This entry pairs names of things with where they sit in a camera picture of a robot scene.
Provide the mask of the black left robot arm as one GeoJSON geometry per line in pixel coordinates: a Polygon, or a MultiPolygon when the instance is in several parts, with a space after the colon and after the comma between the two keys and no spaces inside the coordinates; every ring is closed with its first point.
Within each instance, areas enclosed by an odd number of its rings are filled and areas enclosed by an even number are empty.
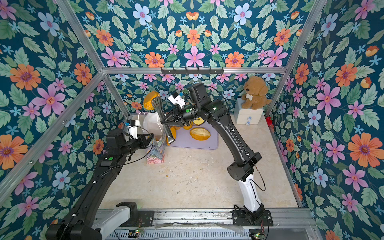
{"type": "Polygon", "coordinates": [[[131,163],[137,150],[154,145],[154,135],[145,131],[137,138],[122,129],[111,130],[106,137],[106,152],[99,158],[94,174],[70,212],[46,231],[48,240],[104,240],[120,225],[137,220],[135,203],[118,205],[107,217],[95,222],[95,216],[109,187],[124,165],[131,163]]]}

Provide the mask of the floral paper bag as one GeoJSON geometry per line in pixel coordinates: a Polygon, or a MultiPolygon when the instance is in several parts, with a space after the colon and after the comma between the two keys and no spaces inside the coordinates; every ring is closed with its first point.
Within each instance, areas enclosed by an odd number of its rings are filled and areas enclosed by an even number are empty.
{"type": "Polygon", "coordinates": [[[162,164],[165,158],[166,135],[158,113],[138,113],[140,126],[154,135],[154,143],[147,147],[147,164],[162,164]]]}

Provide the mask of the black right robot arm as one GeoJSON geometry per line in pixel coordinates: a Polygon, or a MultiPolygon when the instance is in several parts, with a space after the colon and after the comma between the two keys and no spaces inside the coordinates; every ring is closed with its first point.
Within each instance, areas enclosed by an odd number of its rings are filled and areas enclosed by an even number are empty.
{"type": "Polygon", "coordinates": [[[227,168],[229,175],[238,182],[244,199],[245,213],[253,218],[264,212],[265,208],[260,200],[254,181],[254,167],[262,156],[255,153],[244,141],[232,118],[229,109],[220,100],[212,101],[204,84],[196,84],[188,88],[191,104],[175,107],[164,117],[163,125],[182,127],[191,121],[201,118],[210,124],[224,140],[229,148],[234,162],[227,168]]]}

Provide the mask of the orange oval bread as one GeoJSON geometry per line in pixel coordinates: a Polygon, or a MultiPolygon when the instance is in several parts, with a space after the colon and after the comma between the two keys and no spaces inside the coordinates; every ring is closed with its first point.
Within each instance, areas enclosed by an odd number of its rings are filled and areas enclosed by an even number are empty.
{"type": "Polygon", "coordinates": [[[143,107],[148,111],[154,110],[155,108],[153,107],[152,100],[156,97],[159,97],[159,96],[160,96],[160,94],[156,91],[152,91],[152,92],[148,93],[143,100],[143,107]]]}

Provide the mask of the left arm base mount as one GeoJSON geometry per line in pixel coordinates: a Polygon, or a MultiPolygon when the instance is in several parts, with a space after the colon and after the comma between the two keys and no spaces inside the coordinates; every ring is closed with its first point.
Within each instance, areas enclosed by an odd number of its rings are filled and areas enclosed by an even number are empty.
{"type": "Polygon", "coordinates": [[[123,202],[101,218],[96,218],[92,229],[101,233],[103,240],[119,227],[151,227],[154,211],[139,210],[136,203],[123,202]]]}

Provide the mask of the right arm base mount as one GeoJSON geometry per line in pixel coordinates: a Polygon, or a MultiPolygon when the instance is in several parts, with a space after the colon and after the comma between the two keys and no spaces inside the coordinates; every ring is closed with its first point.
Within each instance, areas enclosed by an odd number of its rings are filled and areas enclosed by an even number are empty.
{"type": "Polygon", "coordinates": [[[264,204],[261,204],[259,209],[250,212],[246,208],[241,209],[239,206],[234,205],[232,211],[233,225],[242,227],[272,227],[274,225],[271,212],[266,210],[264,204]]]}

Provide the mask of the metal slotted tongs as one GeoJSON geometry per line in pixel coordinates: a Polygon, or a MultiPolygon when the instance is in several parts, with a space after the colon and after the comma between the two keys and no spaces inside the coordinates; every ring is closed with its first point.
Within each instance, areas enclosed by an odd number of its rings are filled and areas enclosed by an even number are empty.
{"type": "Polygon", "coordinates": [[[162,98],[161,97],[156,97],[152,100],[152,104],[153,104],[153,107],[155,108],[155,111],[158,113],[159,117],[160,117],[160,120],[161,120],[161,123],[163,125],[163,130],[165,131],[166,133],[166,136],[167,136],[167,132],[169,131],[169,124],[167,124],[165,122],[165,112],[163,110],[163,104],[162,104],[162,98]]]}

